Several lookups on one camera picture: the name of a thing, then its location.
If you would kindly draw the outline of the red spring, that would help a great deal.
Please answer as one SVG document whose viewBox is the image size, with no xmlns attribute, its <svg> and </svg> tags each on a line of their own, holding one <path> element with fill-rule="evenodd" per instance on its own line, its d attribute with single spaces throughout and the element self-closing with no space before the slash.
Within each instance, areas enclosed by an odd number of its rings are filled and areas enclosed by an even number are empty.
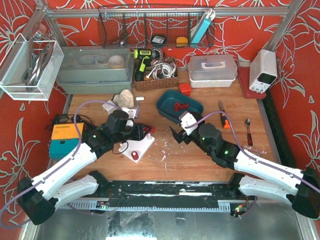
<svg viewBox="0 0 320 240">
<path fill-rule="evenodd" d="M 179 105 L 179 109 L 180 110 L 184 110 L 184 109 L 187 109 L 187 108 L 189 108 L 189 104 L 188 103 L 181 103 L 180 105 Z"/>
<path fill-rule="evenodd" d="M 179 102 L 175 102 L 173 106 L 174 111 L 178 112 L 180 110 L 180 106 L 181 104 Z"/>
<path fill-rule="evenodd" d="M 144 132 L 149 132 L 149 133 L 155 133 L 156 132 L 156 129 L 155 129 L 155 127 L 144 127 L 143 128 L 143 131 Z"/>
<path fill-rule="evenodd" d="M 134 161 L 138 161 L 140 159 L 139 154 L 137 151 L 132 151 L 131 152 L 131 157 Z"/>
</svg>

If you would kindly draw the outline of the white peg base plate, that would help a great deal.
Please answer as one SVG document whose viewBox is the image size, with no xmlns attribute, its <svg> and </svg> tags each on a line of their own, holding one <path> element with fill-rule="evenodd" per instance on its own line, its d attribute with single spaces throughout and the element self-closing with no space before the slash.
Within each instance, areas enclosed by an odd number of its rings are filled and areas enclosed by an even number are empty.
<svg viewBox="0 0 320 240">
<path fill-rule="evenodd" d="M 124 143 L 119 145 L 118 151 L 126 156 L 127 158 L 131 159 L 133 162 L 138 163 L 140 159 L 144 156 L 147 150 L 155 141 L 155 138 L 148 133 L 144 139 L 142 140 L 127 140 Z M 132 151 L 137 151 L 139 155 L 139 160 L 134 161 L 131 156 Z"/>
</svg>

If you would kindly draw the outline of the beige work glove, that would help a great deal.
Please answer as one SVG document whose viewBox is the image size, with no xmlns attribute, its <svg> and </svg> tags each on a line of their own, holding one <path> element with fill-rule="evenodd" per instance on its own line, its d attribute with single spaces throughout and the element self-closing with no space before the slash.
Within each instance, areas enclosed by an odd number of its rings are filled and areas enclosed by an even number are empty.
<svg viewBox="0 0 320 240">
<path fill-rule="evenodd" d="M 119 94 L 115 94 L 112 102 L 120 108 L 133 108 L 134 95 L 130 89 L 124 89 Z"/>
</svg>

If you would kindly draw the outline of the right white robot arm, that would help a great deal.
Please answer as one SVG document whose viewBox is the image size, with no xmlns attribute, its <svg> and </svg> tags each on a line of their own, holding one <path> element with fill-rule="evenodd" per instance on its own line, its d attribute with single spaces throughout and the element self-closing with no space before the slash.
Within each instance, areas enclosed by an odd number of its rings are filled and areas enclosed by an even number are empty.
<svg viewBox="0 0 320 240">
<path fill-rule="evenodd" d="M 178 143 L 193 142 L 218 166 L 237 171 L 230 181 L 236 194 L 282 201 L 307 218 L 319 217 L 320 175 L 314 168 L 291 168 L 242 150 L 211 123 L 171 132 Z"/>
</svg>

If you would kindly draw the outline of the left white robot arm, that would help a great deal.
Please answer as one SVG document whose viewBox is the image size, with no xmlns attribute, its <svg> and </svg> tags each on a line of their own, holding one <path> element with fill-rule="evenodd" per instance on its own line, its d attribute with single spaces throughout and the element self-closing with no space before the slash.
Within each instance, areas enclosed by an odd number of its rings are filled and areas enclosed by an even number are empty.
<svg viewBox="0 0 320 240">
<path fill-rule="evenodd" d="M 88 195 L 100 197 L 109 188 L 98 170 L 68 183 L 76 173 L 112 151 L 115 144 L 143 140 L 151 126 L 136 123 L 123 110 L 115 110 L 106 122 L 86 133 L 81 142 L 57 164 L 42 174 L 18 182 L 17 202 L 34 225 L 47 221 L 61 206 Z"/>
</svg>

